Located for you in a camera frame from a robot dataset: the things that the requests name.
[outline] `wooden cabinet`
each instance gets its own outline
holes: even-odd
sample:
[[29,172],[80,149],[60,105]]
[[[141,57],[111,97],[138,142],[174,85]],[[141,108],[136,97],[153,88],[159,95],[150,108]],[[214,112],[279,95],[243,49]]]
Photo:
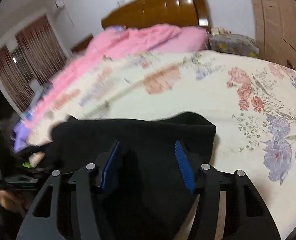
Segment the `wooden cabinet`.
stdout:
[[252,4],[260,58],[296,65],[296,1],[252,0]]
[[262,56],[265,49],[265,22],[261,0],[252,0],[255,24],[256,24],[256,46]]
[[296,70],[296,50],[281,40],[279,64]]

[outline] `floral bedspread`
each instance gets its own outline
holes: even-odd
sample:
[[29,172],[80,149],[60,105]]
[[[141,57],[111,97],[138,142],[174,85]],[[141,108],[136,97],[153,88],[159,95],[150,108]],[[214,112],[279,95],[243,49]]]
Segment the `floral bedspread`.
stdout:
[[296,226],[296,71],[284,66],[213,51],[105,58],[58,96],[29,142],[51,140],[67,115],[154,120],[183,111],[216,125],[211,164],[247,173],[285,239]]

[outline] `curtain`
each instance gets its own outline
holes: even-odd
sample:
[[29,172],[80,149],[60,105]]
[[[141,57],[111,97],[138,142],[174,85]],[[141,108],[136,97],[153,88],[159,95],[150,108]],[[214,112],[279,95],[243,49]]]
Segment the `curtain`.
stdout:
[[16,40],[40,84],[48,82],[65,65],[66,56],[45,15],[20,31]]
[[6,46],[0,49],[0,79],[12,100],[21,111],[24,111],[29,106],[33,91],[15,65]]

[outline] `black cloth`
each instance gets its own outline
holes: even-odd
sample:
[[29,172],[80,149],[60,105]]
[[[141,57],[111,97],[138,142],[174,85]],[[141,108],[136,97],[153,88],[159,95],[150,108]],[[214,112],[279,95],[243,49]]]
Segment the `black cloth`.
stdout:
[[45,162],[61,163],[64,173],[76,171],[120,141],[120,185],[102,200],[116,239],[173,239],[195,200],[185,188],[175,142],[183,141],[201,165],[210,161],[215,133],[195,113],[153,122],[71,119],[52,130]]
[[6,210],[0,205],[0,225],[11,239],[16,239],[23,217],[19,213]]

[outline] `metal bolt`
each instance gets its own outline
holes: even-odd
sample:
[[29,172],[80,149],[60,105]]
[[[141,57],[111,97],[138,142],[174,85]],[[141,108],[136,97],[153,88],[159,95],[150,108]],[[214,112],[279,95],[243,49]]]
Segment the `metal bolt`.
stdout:
[[86,165],[86,169],[88,169],[88,170],[92,170],[92,169],[94,169],[96,167],[96,165],[94,164],[94,163],[88,163],[87,165]]
[[245,176],[245,173],[242,170],[238,170],[237,175],[240,176],[240,177],[243,177],[243,176]]
[[202,168],[203,170],[208,170],[208,169],[210,169],[210,165],[207,164],[207,163],[204,163],[204,164],[201,165],[201,168]]
[[52,175],[53,175],[54,177],[57,177],[60,173],[61,173],[60,170],[54,170],[54,171],[52,172]]

